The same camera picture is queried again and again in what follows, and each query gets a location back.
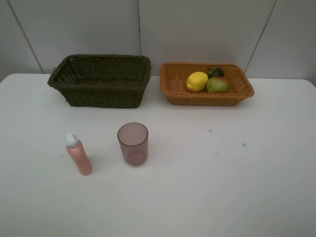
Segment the translucent pink plastic cup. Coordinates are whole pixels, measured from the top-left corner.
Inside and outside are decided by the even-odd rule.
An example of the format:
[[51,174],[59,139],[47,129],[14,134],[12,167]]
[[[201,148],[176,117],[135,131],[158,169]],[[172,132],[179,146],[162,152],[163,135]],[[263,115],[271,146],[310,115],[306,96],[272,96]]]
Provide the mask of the translucent pink plastic cup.
[[137,122],[123,125],[117,133],[123,159],[132,166],[142,165],[148,157],[148,129]]

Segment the yellow lemon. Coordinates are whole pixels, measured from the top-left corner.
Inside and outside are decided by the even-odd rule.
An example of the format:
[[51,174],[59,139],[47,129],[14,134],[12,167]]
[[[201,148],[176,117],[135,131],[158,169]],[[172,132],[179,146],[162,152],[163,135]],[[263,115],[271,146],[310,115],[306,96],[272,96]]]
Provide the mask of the yellow lemon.
[[202,91],[208,81],[208,75],[204,72],[194,72],[192,73],[186,81],[186,87],[191,92]]

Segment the green red pear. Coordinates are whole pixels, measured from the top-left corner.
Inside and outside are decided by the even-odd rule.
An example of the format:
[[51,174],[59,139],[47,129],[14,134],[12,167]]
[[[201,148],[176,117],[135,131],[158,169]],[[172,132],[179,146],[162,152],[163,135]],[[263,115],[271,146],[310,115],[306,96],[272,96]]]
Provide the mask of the green red pear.
[[206,83],[208,93],[229,93],[231,86],[224,77],[212,77]]

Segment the dark mangosteen with green calyx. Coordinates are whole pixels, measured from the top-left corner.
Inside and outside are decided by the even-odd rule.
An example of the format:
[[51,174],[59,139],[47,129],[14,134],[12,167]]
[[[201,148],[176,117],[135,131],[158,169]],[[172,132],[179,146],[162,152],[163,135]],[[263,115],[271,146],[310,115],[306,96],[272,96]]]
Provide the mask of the dark mangosteen with green calyx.
[[212,77],[223,77],[224,76],[223,70],[221,68],[218,68],[215,66],[208,67],[206,74],[208,75],[209,79]]

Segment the pink bottle with white cap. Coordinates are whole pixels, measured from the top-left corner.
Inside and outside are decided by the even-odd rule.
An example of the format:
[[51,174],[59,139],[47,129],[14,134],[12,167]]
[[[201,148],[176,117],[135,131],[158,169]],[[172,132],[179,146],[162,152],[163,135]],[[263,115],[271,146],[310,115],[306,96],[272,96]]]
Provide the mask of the pink bottle with white cap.
[[83,176],[89,175],[92,172],[92,164],[86,155],[82,142],[76,135],[72,133],[66,135],[66,149],[80,174]]

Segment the orange wicker basket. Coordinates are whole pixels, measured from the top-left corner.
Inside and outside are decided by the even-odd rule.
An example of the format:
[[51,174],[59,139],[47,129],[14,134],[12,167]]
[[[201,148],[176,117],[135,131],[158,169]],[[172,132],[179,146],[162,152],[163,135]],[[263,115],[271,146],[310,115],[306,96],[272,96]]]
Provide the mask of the orange wicker basket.
[[[190,92],[186,87],[189,75],[206,72],[208,67],[223,70],[231,86],[229,93]],[[235,106],[254,95],[254,89],[243,70],[235,64],[168,62],[160,68],[161,91],[174,105],[186,106]]]

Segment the dark brown wicker basket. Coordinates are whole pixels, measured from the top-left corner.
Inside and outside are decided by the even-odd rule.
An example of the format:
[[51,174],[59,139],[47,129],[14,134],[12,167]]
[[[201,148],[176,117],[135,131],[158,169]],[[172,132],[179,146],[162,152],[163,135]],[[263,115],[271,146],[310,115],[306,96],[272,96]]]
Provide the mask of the dark brown wicker basket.
[[75,54],[63,59],[47,83],[73,107],[133,109],[141,104],[151,68],[146,56]]

